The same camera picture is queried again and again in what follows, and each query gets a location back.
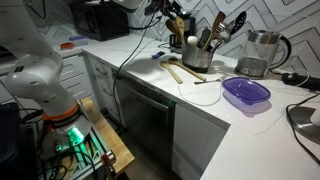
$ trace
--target herringbone tile backsplash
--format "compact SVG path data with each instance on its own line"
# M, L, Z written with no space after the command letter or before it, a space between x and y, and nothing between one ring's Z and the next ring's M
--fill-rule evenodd
M46 2L48 2L48 18L46 20L34 18L41 34L48 39L76 34L65 2L53 0ZM320 78L319 0L177 0L177 2L196 17L195 32L198 37L205 26L211 26L219 11L227 15L225 20L227 23L240 12L247 12L245 26L233 35L230 42L223 44L217 54L238 58L239 51L248 37L247 30L275 30L287 37L292 44L290 60L283 68L306 69L312 76ZM41 0L33 0L32 3L41 10ZM148 23L150 17L144 16L144 8L148 3L145 0L134 14L129 15L132 26L141 27ZM165 20L150 28L147 36L168 41L170 31L165 27Z

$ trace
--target dishwasher door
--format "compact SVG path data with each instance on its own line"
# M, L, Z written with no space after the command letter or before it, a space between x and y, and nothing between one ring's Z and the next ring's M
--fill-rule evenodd
M128 132L171 168L175 103L131 79L116 88Z

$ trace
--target electric kettle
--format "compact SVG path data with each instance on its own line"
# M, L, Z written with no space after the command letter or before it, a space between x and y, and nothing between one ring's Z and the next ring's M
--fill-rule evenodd
M290 41L278 32L269 30L248 30L249 36L235 73L251 79L262 79L269 71L283 65L291 54ZM284 49L282 58L274 62L278 47Z

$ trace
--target white countertop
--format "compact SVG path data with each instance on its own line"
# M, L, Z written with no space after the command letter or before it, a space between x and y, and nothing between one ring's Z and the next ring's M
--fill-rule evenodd
M131 54L140 38L130 35L105 42L90 41L89 45L73 50L54 49L62 56L83 51L117 68ZM313 94L301 88L286 86L276 76L267 76L257 82L271 91L271 108L254 117L247 117L221 95L221 83L194 85L193 82L198 79L179 67L171 66L184 81L178 85L160 67L159 62L172 56L181 59L181 55L158 48L161 43L145 38L136 56L124 69L136 79L170 95L177 103L190 104L196 111L205 112L230 124L201 179L320 179L320 167L296 142L285 115L288 104L298 103ZM157 60L151 59L151 55L159 51L166 54ZM215 55L212 67L203 76L207 80L217 79L223 73L229 77L236 76L233 73L236 63L235 59ZM305 105L315 106L317 100L319 98ZM299 134L298 137L320 158L320 145Z

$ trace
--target black device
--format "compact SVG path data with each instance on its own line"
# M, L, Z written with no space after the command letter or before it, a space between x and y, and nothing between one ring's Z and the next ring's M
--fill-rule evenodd
M194 27L196 18L195 17L183 17L184 21L184 38L185 42L187 42L187 39L189 36L194 35ZM169 36L169 44L170 44L170 51L175 52L178 54L182 53L182 45L179 40L179 38L175 34L171 34Z
M116 4L105 3L107 8L102 4L90 2L69 5L77 33L98 41L114 39L130 33L129 28L118 23L110 11L126 25L128 25L127 14Z
M308 78L307 76L302 76L302 75L299 75L298 73L292 73L292 74L284 73L281 76L283 83L291 86L299 85L304 81L306 81L307 78ZM320 79L309 77L309 79L305 83L299 85L298 87L320 91Z

